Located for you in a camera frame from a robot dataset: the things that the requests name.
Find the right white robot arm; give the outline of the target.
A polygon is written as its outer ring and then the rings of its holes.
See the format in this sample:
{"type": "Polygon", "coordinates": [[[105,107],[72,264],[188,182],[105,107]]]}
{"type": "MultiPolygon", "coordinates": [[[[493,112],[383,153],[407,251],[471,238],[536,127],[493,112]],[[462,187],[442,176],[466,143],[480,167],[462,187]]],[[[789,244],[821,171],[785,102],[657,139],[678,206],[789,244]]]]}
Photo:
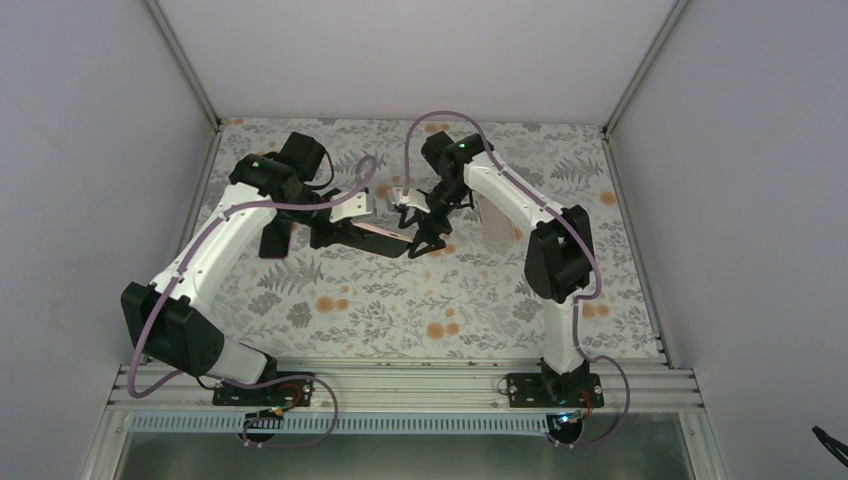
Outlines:
{"type": "Polygon", "coordinates": [[[567,406],[590,375],[588,360],[574,344],[570,307],[596,269],[588,213],[580,206],[547,203],[479,134],[455,141],[445,132],[435,133],[425,140],[421,155],[439,181],[429,192],[414,190],[397,201],[399,226],[417,227],[409,256],[444,249],[451,213],[471,206],[475,195],[521,229],[527,236],[524,278],[543,302],[541,391],[552,406],[567,406]]]}

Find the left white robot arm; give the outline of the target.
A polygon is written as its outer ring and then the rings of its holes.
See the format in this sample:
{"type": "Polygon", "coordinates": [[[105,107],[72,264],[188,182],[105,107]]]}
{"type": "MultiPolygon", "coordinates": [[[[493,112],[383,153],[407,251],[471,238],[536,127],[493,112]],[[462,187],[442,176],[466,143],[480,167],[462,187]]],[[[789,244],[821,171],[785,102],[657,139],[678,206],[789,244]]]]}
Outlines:
{"type": "Polygon", "coordinates": [[[282,228],[282,223],[309,227],[321,246],[360,246],[370,237],[351,216],[336,214],[347,206],[367,203],[365,190],[379,167],[377,158],[365,155],[358,161],[352,190],[319,194],[301,174],[312,174],[328,156],[314,138],[299,133],[291,134],[279,152],[246,155],[231,171],[216,208],[177,257],[149,283],[127,285],[120,303],[134,346],[127,385],[132,397],[152,392],[136,385],[144,356],[173,369],[155,383],[156,388],[188,374],[237,385],[255,405],[276,396],[279,380],[274,358],[226,336],[208,312],[225,277],[254,237],[272,238],[264,248],[267,257],[286,256],[290,230],[282,228]]]}

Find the bare black phone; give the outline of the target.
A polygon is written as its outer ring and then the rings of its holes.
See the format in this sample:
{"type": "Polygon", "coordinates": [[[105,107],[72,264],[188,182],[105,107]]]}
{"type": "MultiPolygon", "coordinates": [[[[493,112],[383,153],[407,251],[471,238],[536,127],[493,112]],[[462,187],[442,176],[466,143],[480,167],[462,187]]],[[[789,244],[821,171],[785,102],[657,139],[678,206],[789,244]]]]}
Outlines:
{"type": "Polygon", "coordinates": [[[273,220],[263,228],[258,256],[265,260],[283,260],[289,255],[292,223],[273,220]]]}

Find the beige phone case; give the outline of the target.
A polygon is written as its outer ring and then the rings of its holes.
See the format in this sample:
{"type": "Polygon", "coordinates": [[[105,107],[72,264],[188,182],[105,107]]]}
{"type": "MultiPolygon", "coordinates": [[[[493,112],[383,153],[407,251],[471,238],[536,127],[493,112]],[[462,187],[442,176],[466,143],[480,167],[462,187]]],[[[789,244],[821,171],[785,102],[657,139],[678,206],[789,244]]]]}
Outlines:
{"type": "Polygon", "coordinates": [[[484,237],[488,242],[501,244],[516,240],[513,223],[494,203],[482,196],[477,205],[484,237]]]}

